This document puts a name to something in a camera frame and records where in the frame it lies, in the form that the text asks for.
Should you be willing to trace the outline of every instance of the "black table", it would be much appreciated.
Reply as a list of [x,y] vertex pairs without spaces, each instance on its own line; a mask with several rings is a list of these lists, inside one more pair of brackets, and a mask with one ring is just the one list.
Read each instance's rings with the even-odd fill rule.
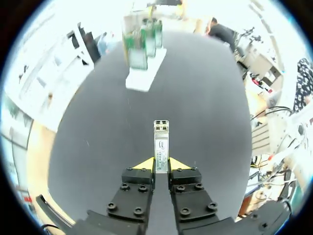
[[[122,45],[96,64],[60,123],[49,190],[74,220],[105,213],[122,170],[154,155],[153,121],[170,122],[170,156],[197,166],[219,205],[236,217],[244,198],[251,128],[244,85],[230,50],[194,34],[164,34],[165,59],[147,93],[127,90]],[[165,175],[158,175],[148,234],[176,234]]]

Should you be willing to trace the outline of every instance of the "person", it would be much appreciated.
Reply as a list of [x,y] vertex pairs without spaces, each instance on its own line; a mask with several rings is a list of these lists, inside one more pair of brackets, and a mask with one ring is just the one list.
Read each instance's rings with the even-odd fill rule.
[[235,52],[235,40],[232,31],[224,25],[219,24],[214,17],[211,21],[208,35],[211,37],[216,37],[221,41],[228,43],[232,52]]
[[107,45],[107,41],[106,41],[106,36],[107,36],[106,32],[104,34],[102,34],[100,36],[100,39],[99,39],[98,44],[97,44],[100,56],[104,56],[107,54],[108,45]]

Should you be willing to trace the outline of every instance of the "cable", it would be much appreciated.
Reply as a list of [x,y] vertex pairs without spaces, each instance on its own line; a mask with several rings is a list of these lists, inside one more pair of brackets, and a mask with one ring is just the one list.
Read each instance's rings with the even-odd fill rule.
[[270,112],[268,112],[268,113],[265,113],[265,116],[266,116],[267,114],[276,113],[276,112],[278,112],[278,111],[289,111],[290,114],[292,114],[292,111],[291,111],[290,109],[278,109],[278,110],[274,110],[274,111],[270,111]]
[[55,225],[53,225],[53,224],[44,224],[44,225],[42,225],[40,228],[41,228],[41,229],[45,229],[45,228],[47,228],[47,227],[52,227],[52,228],[55,228],[55,229],[59,229],[58,226],[55,226]]
[[296,140],[296,138],[294,138],[291,142],[290,142],[290,144],[288,145],[288,147],[287,148],[289,148],[292,144],[293,144],[293,142]]
[[257,182],[257,183],[254,183],[254,184],[251,184],[251,185],[248,185],[247,187],[250,187],[250,186],[257,186],[257,185],[262,185],[264,183],[266,183],[267,181],[269,181],[274,175],[276,175],[276,173],[280,170],[280,168],[283,166],[283,161],[280,162],[280,164],[276,167],[276,170],[273,171],[268,178],[266,178],[265,180],[263,181],[260,181],[260,182]]
[[[274,109],[274,108],[280,108],[278,110],[274,110],[274,111],[270,111],[268,113],[265,113],[265,115],[267,114],[271,114],[271,113],[275,113],[275,112],[278,112],[278,111],[289,111],[290,112],[290,115],[292,114],[292,110],[288,107],[285,107],[285,106],[273,106],[273,107],[270,107],[270,109]],[[250,121],[254,120],[256,117],[258,117],[259,115],[261,115],[262,113],[264,113],[266,110],[263,110],[262,112],[258,113],[256,116],[254,116]]]
[[277,184],[277,183],[273,183],[273,182],[267,182],[267,184],[270,184],[270,185],[277,185],[277,186],[282,186],[282,185],[285,185],[286,183],[291,183],[291,182],[293,182],[293,181],[296,181],[297,179],[293,179],[293,180],[286,180],[286,181],[283,181],[283,182],[281,182],[281,183],[279,183],[279,184]]

